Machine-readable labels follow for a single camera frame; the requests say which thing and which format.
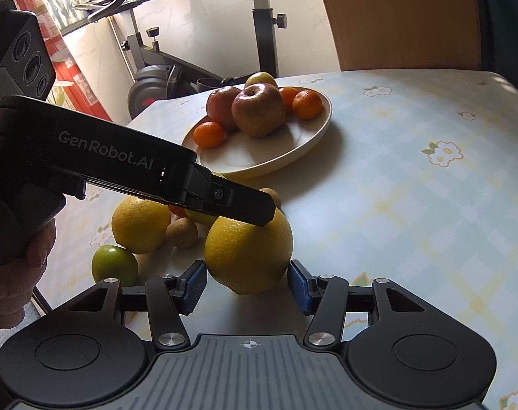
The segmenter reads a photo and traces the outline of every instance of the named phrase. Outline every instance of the tiled wall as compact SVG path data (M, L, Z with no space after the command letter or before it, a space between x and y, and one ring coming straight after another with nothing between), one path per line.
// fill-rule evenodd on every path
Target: tiled wall
M339 70L322 0L271 0L274 14L286 13L287 29L276 29L280 76ZM154 0L137 7L143 41L160 27L160 48L221 76L257 71L253 0ZM121 17L117 23L124 31ZM129 121L126 94L131 79L107 21L66 36L69 49L111 118Z

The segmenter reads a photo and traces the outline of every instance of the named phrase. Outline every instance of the screw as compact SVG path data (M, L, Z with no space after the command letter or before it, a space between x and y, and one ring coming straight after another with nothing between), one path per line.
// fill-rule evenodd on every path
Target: screw
M181 345L185 342L185 336L181 333L164 333L158 337L158 341L165 346Z
M335 337L331 333L312 333L310 336L308 336L308 342L310 342L312 345L326 346L335 342Z

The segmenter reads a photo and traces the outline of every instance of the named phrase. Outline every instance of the brown panel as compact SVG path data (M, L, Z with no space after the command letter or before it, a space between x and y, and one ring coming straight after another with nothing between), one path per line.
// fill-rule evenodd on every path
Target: brown panel
M480 68L476 0L323 0L342 70Z

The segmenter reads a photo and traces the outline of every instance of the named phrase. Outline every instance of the human hand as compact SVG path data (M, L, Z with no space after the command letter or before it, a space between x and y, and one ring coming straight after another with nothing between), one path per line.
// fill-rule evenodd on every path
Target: human hand
M46 258L56 240L52 219L29 243L22 259L0 267L0 328L13 328L22 322L24 305L46 269Z

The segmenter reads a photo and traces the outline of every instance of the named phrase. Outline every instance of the white plate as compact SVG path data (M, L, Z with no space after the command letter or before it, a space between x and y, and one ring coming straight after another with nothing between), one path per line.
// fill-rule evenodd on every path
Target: white plate
M209 120L209 117L204 117L190 129L181 144L197 153L197 163L228 178L250 179L271 173L304 156L327 131L333 108L324 94L318 94L322 98L323 110L316 117L299 120L291 114L284 126L261 139L238 131L217 148L199 148L192 135L194 128Z

